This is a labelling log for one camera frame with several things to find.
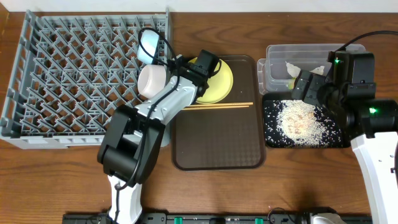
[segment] white cup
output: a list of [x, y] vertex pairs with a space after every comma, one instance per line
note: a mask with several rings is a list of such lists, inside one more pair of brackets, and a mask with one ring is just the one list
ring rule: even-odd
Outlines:
[[166, 69], [163, 65], [146, 65], [138, 77], [138, 92], [151, 99], [166, 85]]
[[[154, 31], [144, 30], [142, 32], [141, 44], [152, 57], [155, 57], [157, 43], [159, 43], [159, 35], [157, 35]], [[151, 56], [147, 55], [141, 48], [141, 46], [138, 46], [138, 60], [144, 62], [147, 65], [150, 65], [154, 61]]]

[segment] black tray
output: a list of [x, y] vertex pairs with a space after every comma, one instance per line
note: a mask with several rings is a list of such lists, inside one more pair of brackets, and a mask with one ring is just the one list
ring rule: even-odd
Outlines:
[[[264, 137], [266, 144], [269, 147], [274, 148], [285, 148], [285, 147], [318, 147], [318, 146], [295, 146], [293, 140], [286, 139], [277, 131], [276, 118], [278, 112], [281, 111], [282, 106], [278, 104], [281, 100], [292, 100], [291, 92], [278, 92], [278, 93], [266, 93], [262, 97], [262, 117], [264, 127]], [[327, 134], [323, 136], [322, 140], [325, 145], [322, 147], [331, 148], [342, 148], [349, 147], [350, 144], [344, 138], [343, 132], [340, 127], [334, 122], [334, 119], [326, 114], [326, 110], [323, 108], [317, 108], [315, 112], [318, 116], [323, 116], [323, 120], [320, 120], [326, 127], [327, 132], [334, 131], [335, 134]]]

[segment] clear plastic container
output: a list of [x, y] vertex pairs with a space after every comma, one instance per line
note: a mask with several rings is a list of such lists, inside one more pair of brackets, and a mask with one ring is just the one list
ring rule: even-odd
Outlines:
[[[260, 93], [291, 90], [294, 78], [287, 72], [286, 62], [308, 71], [324, 66], [323, 74], [326, 75], [331, 66], [331, 63], [326, 61], [329, 51], [336, 50], [342, 45], [284, 44], [268, 46], [267, 59], [262, 58], [257, 62]], [[347, 50], [364, 52], [365, 48], [360, 44], [351, 44]]]

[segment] green light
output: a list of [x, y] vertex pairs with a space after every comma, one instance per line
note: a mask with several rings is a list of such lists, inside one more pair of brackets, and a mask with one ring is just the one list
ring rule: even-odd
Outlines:
[[373, 114], [373, 113], [376, 113], [376, 112], [377, 112], [377, 109], [369, 108], [369, 111]]

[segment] green clip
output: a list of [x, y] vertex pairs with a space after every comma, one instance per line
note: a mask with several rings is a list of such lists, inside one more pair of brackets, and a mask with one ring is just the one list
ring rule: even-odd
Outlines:
[[182, 217], [175, 217], [174, 224], [182, 224]]
[[255, 224], [264, 224], [264, 220], [262, 218], [256, 218]]

